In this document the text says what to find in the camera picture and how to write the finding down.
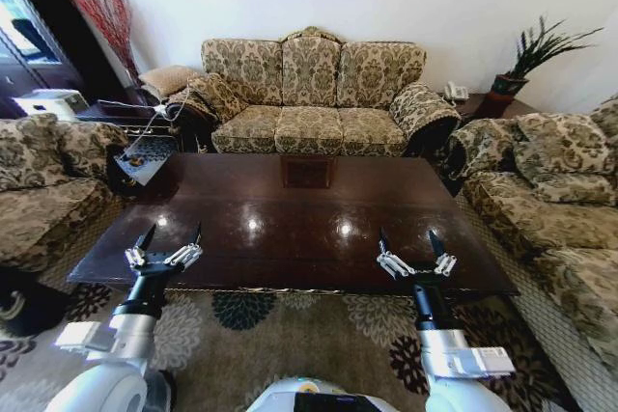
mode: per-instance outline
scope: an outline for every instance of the sofa cushion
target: sofa cushion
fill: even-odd
[[[283,104],[335,106],[341,46],[325,38],[283,42]]]
[[[281,43],[216,39],[202,44],[206,73],[216,72],[252,105],[281,105]]]
[[[335,108],[283,107],[274,134],[277,151],[295,154],[339,154],[343,129]]]
[[[341,48],[337,106],[387,110],[418,80],[426,52],[412,42],[347,42]]]
[[[604,132],[609,145],[618,151],[618,98],[603,103],[590,114],[590,118]]]
[[[54,127],[56,115],[0,120],[0,191],[69,180]]]
[[[547,250],[534,265],[551,298],[618,378],[618,251]]]
[[[566,148],[597,149],[605,135],[588,115],[530,113],[516,117],[518,127],[530,142],[559,140]]]
[[[63,257],[75,228],[111,198],[96,179],[0,193],[0,265],[46,269]]]
[[[463,193],[519,258],[547,248],[618,250],[616,207],[543,202],[516,173],[476,173],[463,184]]]
[[[249,106],[216,73],[191,77],[186,87],[199,95],[222,123],[228,122]]]
[[[220,153],[272,153],[279,106],[252,105],[212,133]]]
[[[614,187],[598,174],[539,174],[531,183],[536,197],[544,202],[616,204]]]
[[[406,150],[404,132],[387,111],[374,108],[341,108],[344,155],[401,156]]]
[[[614,156],[608,146],[596,149],[564,147],[559,142],[517,142],[513,147],[518,170],[531,179],[541,173],[611,174]]]

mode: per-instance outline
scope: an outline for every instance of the white wall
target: white wall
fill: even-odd
[[[416,41],[429,52],[422,79],[485,91],[514,60],[518,31],[539,14],[572,32],[605,26],[597,47],[529,75],[520,98],[540,109],[587,111],[618,91],[618,0],[130,0],[141,70],[199,68],[206,38],[278,39],[308,25],[346,40]],[[112,56],[112,61],[119,69]]]

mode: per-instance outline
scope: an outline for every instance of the dark wooden coffee table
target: dark wooden coffee table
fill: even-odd
[[[429,229],[443,239],[459,259],[447,291],[517,294],[425,160],[296,161],[276,154],[173,155],[69,280],[129,286],[134,277],[124,250],[139,234],[157,222],[151,250],[174,250],[202,221],[204,255],[175,278],[174,288],[409,294],[411,282],[393,281],[376,263],[383,226],[392,251],[408,263],[435,259]],[[329,186],[296,187],[303,179]]]

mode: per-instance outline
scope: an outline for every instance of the cable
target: cable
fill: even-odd
[[[102,101],[103,103],[111,103],[113,105],[118,105],[118,106],[129,106],[131,108],[145,108],[148,110],[154,110],[155,108],[153,106],[145,106],[145,105],[132,105],[129,103],[122,103],[120,101],[116,101],[116,100],[103,100],[102,98],[99,98],[98,101]]]
[[[186,79],[187,87],[188,87],[188,84],[189,84],[189,78],[187,77],[187,79]],[[126,149],[123,150],[123,156],[122,157],[128,156],[128,154],[130,153],[131,149],[137,144],[137,142],[139,142],[141,140],[141,138],[146,134],[146,132],[148,132],[148,129],[151,127],[151,125],[153,124],[153,121],[155,120],[155,118],[157,116],[161,116],[168,123],[173,123],[178,118],[178,116],[181,115],[181,112],[184,109],[184,105],[186,104],[186,101],[189,99],[189,93],[190,93],[190,91],[187,89],[186,96],[184,96],[183,104],[181,105],[181,108],[176,112],[176,115],[174,116],[174,118],[170,118],[170,117],[167,116],[167,109],[166,108],[165,108],[164,111],[159,113],[156,110],[156,107],[154,107],[154,106],[131,105],[131,104],[128,104],[128,103],[122,103],[120,101],[102,100],[102,99],[100,99],[99,101],[102,101],[104,103],[112,103],[112,104],[120,105],[120,106],[129,106],[131,108],[148,108],[148,109],[151,109],[151,110],[154,111],[153,116],[150,118],[150,120],[146,124],[146,127],[144,127],[144,130],[142,130],[142,133],[137,136],[137,138],[131,143],[131,145],[129,145]]]
[[[146,132],[148,131],[148,129],[151,127],[151,124],[153,123],[153,121],[156,118],[156,115],[158,115],[158,113],[154,113],[153,116],[151,117],[151,120],[148,121],[148,124],[146,124],[146,127],[144,127],[144,130],[142,131],[141,134],[139,134],[137,136],[137,138],[131,143],[131,145],[129,145],[123,152],[123,157],[128,156],[128,153],[130,152],[130,150],[133,148],[133,146],[135,144],[137,144],[137,142],[139,142],[139,140],[144,137],[144,134],[146,134]]]

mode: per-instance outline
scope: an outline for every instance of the green leaves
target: green leaves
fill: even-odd
[[[506,75],[515,79],[523,79],[528,72],[556,55],[589,47],[588,44],[577,42],[603,29],[597,28],[587,33],[574,35],[554,33],[553,31],[564,21],[562,19],[547,27],[545,17],[540,16],[538,35],[534,28],[522,31],[520,39],[517,41],[518,61]]]

